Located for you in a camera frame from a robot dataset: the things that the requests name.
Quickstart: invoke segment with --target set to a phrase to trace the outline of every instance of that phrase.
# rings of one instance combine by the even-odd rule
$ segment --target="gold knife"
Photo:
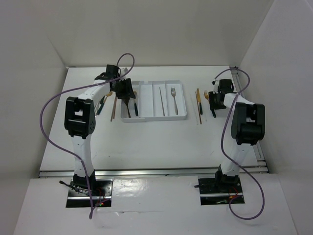
[[[199,88],[197,89],[197,102],[199,102],[200,114],[202,115],[203,111],[202,111],[202,106],[201,106],[201,97],[200,97]]]

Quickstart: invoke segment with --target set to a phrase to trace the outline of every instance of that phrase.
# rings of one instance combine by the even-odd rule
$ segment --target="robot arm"
[[[122,74],[120,71],[121,69],[117,66],[107,65],[106,72],[97,76],[94,84],[120,77],[127,72],[127,69],[123,69]],[[72,137],[74,153],[82,158],[88,173],[88,179],[86,179],[81,161],[75,158],[73,183],[76,187],[87,188],[86,180],[89,180],[91,189],[95,188],[95,172],[90,149],[91,135],[96,127],[94,107],[110,91],[114,91],[119,99],[135,98],[131,79],[127,78],[91,87],[78,97],[69,97],[66,101],[65,129]]]
[[[215,115],[214,109],[231,108],[236,97],[230,79],[216,81],[214,92],[210,92],[210,110]],[[231,136],[236,140],[230,153],[231,159],[241,165],[250,149],[265,134],[265,107],[255,104],[241,95],[237,96],[236,105],[233,107],[233,120]],[[237,184],[240,168],[229,159],[225,159],[215,174],[216,184],[219,187],[229,187]]]

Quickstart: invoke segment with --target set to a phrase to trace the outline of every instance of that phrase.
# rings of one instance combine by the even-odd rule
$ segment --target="white tabletop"
[[[32,179],[14,235],[296,235],[277,175],[254,176],[265,207],[251,221],[235,218],[228,205],[201,206],[197,176],[115,179],[112,207],[96,209],[92,220],[90,208],[65,208],[68,188],[60,179]],[[233,210],[254,216],[262,205],[259,187],[246,174],[240,179],[245,203]]]
[[[96,129],[91,137],[94,168],[105,170],[218,167],[225,158],[220,142],[228,109],[217,110],[217,118],[213,118],[208,101],[204,99],[203,90],[212,91],[211,81],[227,68],[229,67],[135,67],[129,74],[132,81],[180,80],[185,95],[187,119],[123,123],[120,118],[119,100],[115,120],[110,122],[114,100],[112,95],[101,115],[97,116]],[[92,84],[95,77],[104,71],[105,68],[69,68],[63,90]],[[232,79],[232,75],[228,71],[221,75],[221,78]],[[197,88],[200,89],[202,107],[207,117],[205,121],[202,115],[202,125],[197,125],[192,107],[194,105],[197,108]],[[69,150],[73,150],[73,147],[64,128],[65,103],[69,96],[78,96],[82,92],[83,90],[80,90],[61,96],[50,132],[53,141]],[[226,132],[224,144],[226,152],[230,153],[235,144],[230,136],[230,128]],[[257,166],[256,154],[252,147],[243,165]],[[74,170],[73,156],[48,143],[40,170]]]

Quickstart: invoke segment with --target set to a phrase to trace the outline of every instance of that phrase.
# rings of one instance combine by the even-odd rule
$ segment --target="fork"
[[[174,98],[175,113],[176,113],[176,115],[178,115],[178,109],[177,109],[177,104],[176,104],[176,100],[175,100],[176,91],[175,91],[175,88],[174,88],[174,87],[172,87],[171,94],[172,94],[172,97]]]
[[[204,91],[204,97],[209,101],[209,94],[207,93],[207,90]]]

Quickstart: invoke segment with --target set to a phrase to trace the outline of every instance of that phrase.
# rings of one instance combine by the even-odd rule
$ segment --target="white cutlery tray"
[[[137,92],[136,104],[138,116],[135,115],[134,99],[129,100],[128,117],[126,104],[122,101],[121,118],[123,122],[144,122],[144,121],[171,121],[184,120],[187,117],[185,97],[182,83],[180,81],[144,81],[132,82],[133,90]],[[165,116],[163,115],[160,88],[163,99]],[[178,115],[175,113],[174,98],[171,95],[171,88],[176,90],[176,104]]]

